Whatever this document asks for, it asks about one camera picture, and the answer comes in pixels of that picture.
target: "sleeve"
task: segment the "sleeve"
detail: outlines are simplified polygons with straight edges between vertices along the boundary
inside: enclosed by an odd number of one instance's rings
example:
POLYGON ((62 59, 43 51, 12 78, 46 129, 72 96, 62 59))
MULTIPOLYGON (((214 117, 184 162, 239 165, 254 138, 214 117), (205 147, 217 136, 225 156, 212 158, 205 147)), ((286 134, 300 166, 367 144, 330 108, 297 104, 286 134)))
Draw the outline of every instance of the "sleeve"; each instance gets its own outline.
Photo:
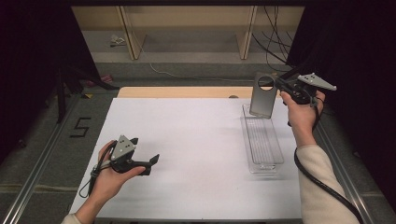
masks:
MULTIPOLYGON (((317 145, 297 149, 303 167, 315 178, 346 197, 338 183, 326 152, 317 145)), ((359 224, 352 212, 299 171, 300 195, 304 224, 359 224)))
POLYGON ((69 214, 64 218, 61 224, 81 224, 74 214, 69 214))

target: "white surface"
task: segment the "white surface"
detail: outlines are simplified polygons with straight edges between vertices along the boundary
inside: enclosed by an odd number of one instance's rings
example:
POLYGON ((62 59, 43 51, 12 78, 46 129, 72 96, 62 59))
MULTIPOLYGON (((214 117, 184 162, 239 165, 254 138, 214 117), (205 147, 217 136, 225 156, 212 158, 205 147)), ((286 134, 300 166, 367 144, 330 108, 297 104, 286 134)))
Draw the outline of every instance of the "white surface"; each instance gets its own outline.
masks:
MULTIPOLYGON (((139 138, 134 159, 160 154, 150 176, 128 181, 98 217, 137 220, 301 218, 295 149, 287 108, 276 99, 273 123, 285 163, 279 177, 251 174, 241 126, 249 99, 126 99, 109 109, 82 187, 100 148, 120 134, 139 138)), ((78 195, 74 213, 85 199, 78 195)))

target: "wrist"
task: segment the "wrist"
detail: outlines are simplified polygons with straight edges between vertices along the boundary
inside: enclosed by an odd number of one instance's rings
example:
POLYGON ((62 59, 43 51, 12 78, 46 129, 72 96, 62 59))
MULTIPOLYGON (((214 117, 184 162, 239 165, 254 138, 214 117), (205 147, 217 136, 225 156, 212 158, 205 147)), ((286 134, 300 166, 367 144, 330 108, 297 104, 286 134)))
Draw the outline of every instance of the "wrist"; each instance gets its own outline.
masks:
POLYGON ((76 218, 82 224, 90 224, 93 223, 97 214, 100 212, 102 207, 105 205, 107 200, 102 197, 95 197, 91 195, 85 203, 77 210, 76 218))
POLYGON ((317 144, 311 129, 292 127, 292 130, 297 147, 317 144))

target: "human hand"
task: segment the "human hand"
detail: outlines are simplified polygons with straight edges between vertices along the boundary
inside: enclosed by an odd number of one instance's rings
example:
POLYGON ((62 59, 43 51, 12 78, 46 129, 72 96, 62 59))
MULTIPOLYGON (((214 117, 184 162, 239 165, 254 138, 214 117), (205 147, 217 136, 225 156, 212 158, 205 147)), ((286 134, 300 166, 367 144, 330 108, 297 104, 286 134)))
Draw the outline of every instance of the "human hand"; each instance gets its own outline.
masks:
MULTIPOLYGON (((294 137, 296 138, 297 147, 314 145, 316 141, 312 135, 312 128, 317 118, 315 109, 310 105, 298 105, 293 101, 291 96, 284 91, 280 93, 280 96, 283 102, 288 106, 289 122, 294 137)), ((316 97, 318 98, 318 112, 320 114, 323 110, 325 94, 317 91, 316 97)))
MULTIPOLYGON (((105 153, 106 148, 108 148, 112 143, 113 141, 110 141, 100 150, 99 160, 105 153)), ((109 160, 109 157, 109 152, 107 152, 104 157, 104 161, 109 160)), ((76 218, 78 221, 80 223, 93 223, 96 215, 105 203, 120 191, 122 185, 127 180, 145 171, 145 169, 146 168, 143 166, 138 166, 123 174, 119 174, 111 168, 102 170, 96 178, 90 197, 76 212, 76 218)))
MULTIPOLYGON (((113 141, 108 142, 100 151, 98 160, 105 153, 106 148, 110 146, 113 141)), ((109 160, 109 152, 105 155, 104 161, 109 160)), ((112 197, 114 197, 121 189, 122 185, 129 179, 139 175, 143 171, 145 171, 145 167, 139 166, 131 169, 128 172, 123 174, 115 172, 111 168, 106 168, 102 170, 99 176, 96 178, 95 185, 93 186, 92 193, 90 197, 94 197, 100 201, 108 201, 112 197)))

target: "transparent tray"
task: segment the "transparent tray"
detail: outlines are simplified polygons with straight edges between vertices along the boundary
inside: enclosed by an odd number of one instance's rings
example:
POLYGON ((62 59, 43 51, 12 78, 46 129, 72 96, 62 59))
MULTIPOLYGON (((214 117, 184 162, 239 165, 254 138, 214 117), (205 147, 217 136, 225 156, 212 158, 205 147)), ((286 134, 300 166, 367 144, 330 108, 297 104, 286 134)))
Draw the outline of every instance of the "transparent tray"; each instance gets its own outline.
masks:
POLYGON ((242 107, 241 121, 248 168, 253 174, 274 175, 284 162, 274 124, 271 119, 250 115, 250 105, 242 107))

